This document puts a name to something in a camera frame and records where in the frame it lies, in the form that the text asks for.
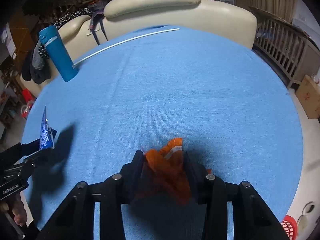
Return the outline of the person left hand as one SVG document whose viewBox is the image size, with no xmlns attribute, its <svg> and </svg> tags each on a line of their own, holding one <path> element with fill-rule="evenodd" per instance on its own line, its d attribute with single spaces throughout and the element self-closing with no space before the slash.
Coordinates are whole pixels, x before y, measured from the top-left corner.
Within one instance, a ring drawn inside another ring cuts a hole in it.
<svg viewBox="0 0 320 240">
<path fill-rule="evenodd" d="M 1 212 L 8 212 L 9 210 L 11 210 L 14 215 L 15 223 L 23 227 L 27 222 L 27 213 L 21 200 L 20 193 L 11 196 L 8 201 L 1 202 Z"/>
</svg>

